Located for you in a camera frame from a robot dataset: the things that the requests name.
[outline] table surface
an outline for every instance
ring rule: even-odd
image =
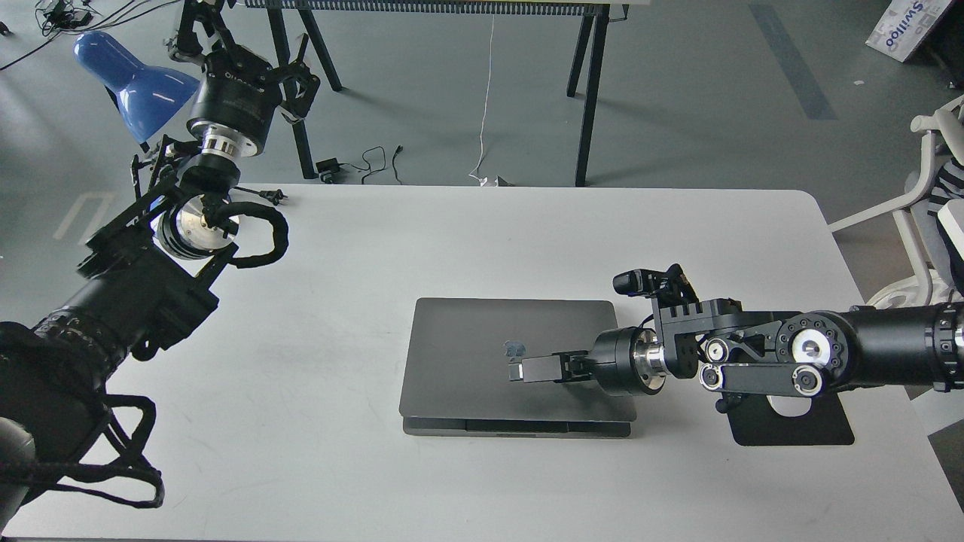
[[[193,336],[111,380],[158,406],[159,510],[47,494],[9,536],[226,540],[960,540],[903,389],[842,396],[851,447],[740,447],[716,394],[669,380],[625,440],[431,438],[398,414],[419,297],[649,302],[610,279],[683,265],[747,310],[860,302],[801,192],[284,186],[291,248],[229,268]],[[245,223],[242,253],[267,232]]]

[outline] white cable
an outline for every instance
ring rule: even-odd
[[[482,158],[485,156],[485,118],[489,113],[489,89],[492,87],[492,45],[495,40],[495,15],[492,15],[492,33],[489,35],[489,80],[485,84],[485,105],[482,108],[482,128],[479,130],[479,161],[475,164],[475,169],[469,172],[469,176],[482,183],[482,179],[475,176],[482,167]]]

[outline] screw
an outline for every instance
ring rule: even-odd
[[[707,367],[703,369],[703,381],[709,386],[716,386],[720,381],[720,377],[712,367]]]
[[[726,358],[726,345],[719,339],[714,339],[707,344],[707,356],[712,362],[721,362]]]
[[[812,390],[817,385],[817,379],[814,378],[813,374],[804,372],[797,377],[797,384],[804,390]]]

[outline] cable wrap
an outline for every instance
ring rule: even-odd
[[[261,267],[274,263],[288,250],[288,222],[275,208],[254,202],[232,202],[204,211],[208,224],[223,224],[232,216],[250,216],[271,224],[271,237],[275,248],[266,254],[247,257],[233,257],[230,264],[238,269]]]

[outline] black table leg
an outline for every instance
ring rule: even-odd
[[[589,164],[589,145],[593,139],[593,122],[596,120],[596,97],[600,89],[600,73],[603,71],[605,31],[609,26],[609,5],[601,6],[596,15],[593,32],[593,50],[589,55],[589,79],[586,81],[586,103],[582,110],[582,133],[579,136],[579,158],[576,161],[576,186],[586,185],[586,167]]]
[[[298,14],[302,17],[302,22],[305,23],[305,31],[308,32],[308,39],[314,45],[315,54],[321,60],[321,68],[325,70],[325,75],[328,76],[328,84],[332,86],[333,91],[340,91],[342,88],[341,81],[338,79],[338,72],[335,71],[335,64],[332,63],[332,56],[328,54],[328,47],[321,38],[318,21],[314,20],[314,14],[311,10],[298,10]]]
[[[576,54],[573,55],[573,68],[569,71],[569,86],[566,87],[566,96],[576,95],[576,85],[579,84],[579,72],[582,70],[582,61],[586,58],[586,45],[589,44],[589,31],[593,28],[593,16],[583,15],[582,24],[579,26],[579,38],[576,40]]]
[[[271,25],[271,37],[275,40],[275,51],[278,53],[278,66],[285,66],[291,58],[291,49],[288,48],[288,36],[284,30],[284,17],[281,10],[268,10],[268,23]],[[290,100],[295,96],[297,88],[294,81],[282,83],[284,88],[284,99]],[[318,178],[314,171],[314,164],[311,163],[311,148],[308,146],[308,130],[305,128],[305,121],[298,121],[291,124],[291,130],[295,136],[295,148],[298,150],[298,161],[301,162],[302,176],[304,178]]]

